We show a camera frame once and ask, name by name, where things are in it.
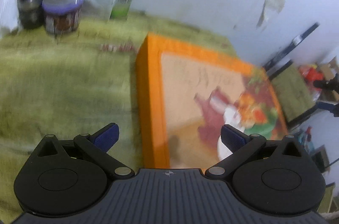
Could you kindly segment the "orange mooncake gift box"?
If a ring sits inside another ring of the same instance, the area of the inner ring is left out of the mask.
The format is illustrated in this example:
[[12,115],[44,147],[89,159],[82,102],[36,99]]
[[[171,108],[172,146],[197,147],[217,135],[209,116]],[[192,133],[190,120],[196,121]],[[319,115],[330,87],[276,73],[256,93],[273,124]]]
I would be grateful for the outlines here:
[[147,168],[205,169],[229,155],[221,128],[279,140],[287,127],[265,71],[240,59],[147,34],[136,58]]

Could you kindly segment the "black leaning strip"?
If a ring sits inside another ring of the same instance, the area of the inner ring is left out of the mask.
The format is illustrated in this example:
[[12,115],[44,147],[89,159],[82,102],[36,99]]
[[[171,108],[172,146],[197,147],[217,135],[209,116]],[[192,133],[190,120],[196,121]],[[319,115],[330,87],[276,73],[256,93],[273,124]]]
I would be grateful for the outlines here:
[[311,33],[313,33],[320,24],[318,22],[314,23],[311,27],[309,27],[306,31],[304,31],[301,35],[297,35],[293,38],[291,43],[283,48],[281,51],[277,52],[268,62],[263,65],[263,68],[266,71],[269,71],[274,66],[276,66],[283,58],[285,58],[291,51],[293,51],[298,45],[301,44]]

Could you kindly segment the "purple lidded porridge can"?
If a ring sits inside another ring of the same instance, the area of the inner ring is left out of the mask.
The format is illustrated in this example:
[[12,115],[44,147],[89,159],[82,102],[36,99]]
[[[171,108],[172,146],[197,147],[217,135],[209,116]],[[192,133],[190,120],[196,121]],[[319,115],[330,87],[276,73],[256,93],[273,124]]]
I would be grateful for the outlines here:
[[77,30],[84,0],[43,0],[44,28],[51,35]]

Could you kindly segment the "dark glass jar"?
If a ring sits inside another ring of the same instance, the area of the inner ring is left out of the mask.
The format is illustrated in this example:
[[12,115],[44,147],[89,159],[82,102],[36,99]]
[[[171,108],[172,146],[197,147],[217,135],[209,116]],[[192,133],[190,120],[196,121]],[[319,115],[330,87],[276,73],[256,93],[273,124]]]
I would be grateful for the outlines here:
[[43,0],[17,0],[19,20],[24,29],[36,29],[44,24]]

